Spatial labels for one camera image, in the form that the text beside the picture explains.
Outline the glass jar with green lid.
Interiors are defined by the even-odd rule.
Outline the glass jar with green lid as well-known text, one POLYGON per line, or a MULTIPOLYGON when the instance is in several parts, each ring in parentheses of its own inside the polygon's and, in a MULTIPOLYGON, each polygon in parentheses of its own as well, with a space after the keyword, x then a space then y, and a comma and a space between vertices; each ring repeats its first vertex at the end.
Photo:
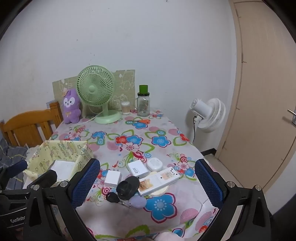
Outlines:
POLYGON ((150 97, 148 85, 140 85, 137 93, 137 115, 147 117, 150 114, 150 97))

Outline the patterned cardboard backboard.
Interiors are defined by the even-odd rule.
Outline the patterned cardboard backboard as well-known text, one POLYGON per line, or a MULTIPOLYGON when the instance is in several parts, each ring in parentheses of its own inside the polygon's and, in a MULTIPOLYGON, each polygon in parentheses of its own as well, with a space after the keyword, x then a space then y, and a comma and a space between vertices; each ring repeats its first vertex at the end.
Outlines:
MULTIPOLYGON (((108 109, 121 111, 121 103, 128 101, 130 108, 135 109, 135 70, 116 70, 114 76, 114 95, 108 103, 108 109)), ((71 89, 76 90, 77 77, 69 77, 54 81, 52 83, 55 101, 64 108, 64 98, 71 93, 71 89)), ((88 106, 80 102, 81 117, 94 116, 102 111, 102 106, 88 106)))

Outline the white 45W charger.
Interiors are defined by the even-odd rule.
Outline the white 45W charger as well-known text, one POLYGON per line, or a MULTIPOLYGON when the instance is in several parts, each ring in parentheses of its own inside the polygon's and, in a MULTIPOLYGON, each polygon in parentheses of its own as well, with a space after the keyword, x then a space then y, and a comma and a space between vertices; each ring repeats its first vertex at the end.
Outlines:
POLYGON ((145 167, 141 160, 128 163, 127 168, 133 176, 139 179, 144 178, 149 174, 149 170, 145 167))

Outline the small white plug charger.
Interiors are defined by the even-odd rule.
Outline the small white plug charger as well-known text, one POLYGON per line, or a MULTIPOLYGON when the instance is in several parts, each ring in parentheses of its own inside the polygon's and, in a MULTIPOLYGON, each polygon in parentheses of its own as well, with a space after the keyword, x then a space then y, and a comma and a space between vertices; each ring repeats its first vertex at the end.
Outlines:
POLYGON ((104 180, 104 186, 116 188, 121 182, 121 173, 119 171, 108 170, 104 180))

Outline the plaid blue bedding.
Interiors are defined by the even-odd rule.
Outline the plaid blue bedding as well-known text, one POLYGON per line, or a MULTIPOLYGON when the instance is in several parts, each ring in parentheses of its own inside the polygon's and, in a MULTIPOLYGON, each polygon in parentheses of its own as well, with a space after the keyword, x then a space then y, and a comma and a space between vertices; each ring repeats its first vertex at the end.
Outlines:
MULTIPOLYGON (((9 167, 19 161, 25 160, 27 157, 27 149, 24 147, 12 147, 8 142, 1 138, 0 160, 1 167, 9 167)), ((23 172, 11 178, 6 186, 8 190, 23 188, 23 172)))

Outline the beige door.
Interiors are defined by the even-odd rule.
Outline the beige door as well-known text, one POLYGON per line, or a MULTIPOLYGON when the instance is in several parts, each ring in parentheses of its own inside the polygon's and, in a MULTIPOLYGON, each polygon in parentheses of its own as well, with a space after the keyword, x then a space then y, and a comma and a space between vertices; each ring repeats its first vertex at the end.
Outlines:
POLYGON ((295 41, 263 1, 230 1, 237 64, 216 157, 244 186, 276 182, 295 152, 295 41))

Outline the green desk fan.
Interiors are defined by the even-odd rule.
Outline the green desk fan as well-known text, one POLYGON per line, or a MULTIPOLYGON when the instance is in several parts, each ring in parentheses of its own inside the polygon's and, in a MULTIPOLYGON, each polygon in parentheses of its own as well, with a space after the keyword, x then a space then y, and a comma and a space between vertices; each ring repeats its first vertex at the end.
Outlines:
POLYGON ((84 68, 78 75, 76 90, 84 104, 102 108, 94 118, 97 124, 110 124, 121 119, 119 111, 108 108, 115 92, 115 82, 113 74, 106 68, 97 65, 84 68))

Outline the floral tablecloth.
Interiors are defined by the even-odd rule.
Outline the floral tablecloth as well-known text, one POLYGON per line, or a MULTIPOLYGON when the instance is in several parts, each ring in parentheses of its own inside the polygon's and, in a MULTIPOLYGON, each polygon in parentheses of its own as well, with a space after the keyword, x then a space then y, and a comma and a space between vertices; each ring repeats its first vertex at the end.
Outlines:
POLYGON ((99 125, 90 118, 79 123, 62 123, 49 141, 84 141, 100 161, 100 172, 84 204, 77 208, 97 240, 140 240, 173 232, 186 240, 197 240, 217 213, 198 178, 195 162, 200 151, 160 111, 142 118, 134 113, 119 121, 99 125), (106 200, 114 187, 104 186, 108 170, 130 176, 128 163, 158 158, 164 168, 174 168, 180 179, 161 196, 146 197, 144 208, 126 208, 106 200))

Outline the white remote control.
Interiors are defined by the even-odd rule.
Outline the white remote control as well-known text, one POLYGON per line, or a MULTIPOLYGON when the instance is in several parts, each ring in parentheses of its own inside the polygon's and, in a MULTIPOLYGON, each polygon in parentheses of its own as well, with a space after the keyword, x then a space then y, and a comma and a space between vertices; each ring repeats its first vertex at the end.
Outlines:
POLYGON ((166 168, 155 174, 148 175, 139 180, 138 193, 147 196, 180 179, 180 174, 174 168, 166 168))

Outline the purple plush rabbit toy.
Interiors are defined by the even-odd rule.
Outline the purple plush rabbit toy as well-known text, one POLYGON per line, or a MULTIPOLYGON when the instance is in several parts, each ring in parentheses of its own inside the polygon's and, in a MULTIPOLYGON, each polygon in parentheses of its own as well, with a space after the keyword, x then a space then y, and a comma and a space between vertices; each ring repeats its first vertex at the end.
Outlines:
POLYGON ((79 122, 81 116, 80 98, 75 88, 67 90, 63 97, 62 109, 65 124, 79 122))

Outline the white oval case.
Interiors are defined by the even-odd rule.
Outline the white oval case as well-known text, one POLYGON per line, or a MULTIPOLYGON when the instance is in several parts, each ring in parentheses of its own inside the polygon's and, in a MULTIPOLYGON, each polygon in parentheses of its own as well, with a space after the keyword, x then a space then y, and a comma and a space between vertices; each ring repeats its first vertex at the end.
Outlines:
POLYGON ((158 158, 148 159, 146 165, 151 172, 159 172, 163 169, 163 163, 158 158))

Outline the cream bear round mirror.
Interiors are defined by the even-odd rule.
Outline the cream bear round mirror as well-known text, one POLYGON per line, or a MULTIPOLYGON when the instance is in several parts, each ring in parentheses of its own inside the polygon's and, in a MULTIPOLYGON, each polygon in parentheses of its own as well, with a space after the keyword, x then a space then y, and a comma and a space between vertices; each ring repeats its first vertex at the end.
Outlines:
POLYGON ((154 190, 150 195, 151 196, 161 196, 168 190, 168 185, 164 186, 167 183, 167 177, 164 173, 160 173, 157 176, 158 172, 151 172, 149 178, 146 180, 148 182, 148 187, 154 190))

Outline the black round cap object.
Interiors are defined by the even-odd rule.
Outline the black round cap object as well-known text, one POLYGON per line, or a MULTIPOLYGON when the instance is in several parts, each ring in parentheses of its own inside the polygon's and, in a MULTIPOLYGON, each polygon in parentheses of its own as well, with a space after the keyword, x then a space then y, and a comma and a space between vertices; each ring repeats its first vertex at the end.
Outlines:
POLYGON ((135 176, 129 176, 121 181, 116 187, 119 199, 130 200, 137 193, 139 184, 139 179, 135 176))

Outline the cotton swab container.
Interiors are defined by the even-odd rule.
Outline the cotton swab container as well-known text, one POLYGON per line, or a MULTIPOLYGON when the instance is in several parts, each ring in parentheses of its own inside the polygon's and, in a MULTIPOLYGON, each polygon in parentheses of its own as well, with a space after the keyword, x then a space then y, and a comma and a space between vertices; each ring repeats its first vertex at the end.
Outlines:
POLYGON ((124 115, 130 114, 130 102, 129 101, 123 101, 121 103, 121 111, 122 111, 122 114, 124 114, 124 115))

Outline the black key fob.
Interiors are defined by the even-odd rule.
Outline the black key fob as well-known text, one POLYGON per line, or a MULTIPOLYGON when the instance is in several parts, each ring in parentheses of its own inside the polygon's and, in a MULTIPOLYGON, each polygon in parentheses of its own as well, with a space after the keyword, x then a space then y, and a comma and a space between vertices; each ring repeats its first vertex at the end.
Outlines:
POLYGON ((118 195, 114 192, 108 192, 105 197, 108 202, 111 202, 111 203, 119 203, 120 202, 118 195))

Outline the wooden chair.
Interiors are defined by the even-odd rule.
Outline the wooden chair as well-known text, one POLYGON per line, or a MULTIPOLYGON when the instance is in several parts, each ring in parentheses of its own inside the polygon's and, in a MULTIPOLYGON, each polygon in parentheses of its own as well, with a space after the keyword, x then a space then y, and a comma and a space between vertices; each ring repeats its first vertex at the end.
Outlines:
POLYGON ((45 140, 53 135, 51 124, 58 127, 63 121, 59 102, 51 102, 50 108, 20 113, 6 123, 1 121, 1 133, 12 146, 35 147, 44 140, 38 128, 41 128, 45 140))

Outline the white standing fan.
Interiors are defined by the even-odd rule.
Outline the white standing fan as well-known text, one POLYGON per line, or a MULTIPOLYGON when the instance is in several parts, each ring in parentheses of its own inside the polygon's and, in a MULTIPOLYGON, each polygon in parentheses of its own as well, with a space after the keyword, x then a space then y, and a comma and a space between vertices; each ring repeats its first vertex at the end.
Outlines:
POLYGON ((190 109, 199 117, 197 127, 204 133, 211 133, 219 128, 226 114, 225 104, 218 98, 212 98, 207 102, 196 98, 190 104, 190 109))

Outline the yellow patterned storage box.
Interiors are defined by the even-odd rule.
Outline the yellow patterned storage box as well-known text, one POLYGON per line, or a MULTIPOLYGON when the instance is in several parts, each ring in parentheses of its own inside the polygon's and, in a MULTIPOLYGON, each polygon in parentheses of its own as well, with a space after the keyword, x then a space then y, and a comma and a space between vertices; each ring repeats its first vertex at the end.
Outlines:
POLYGON ((84 141, 45 141, 27 160, 28 167, 24 171, 28 179, 36 180, 50 170, 55 160, 75 162, 72 177, 81 171, 88 161, 93 158, 92 150, 84 141))

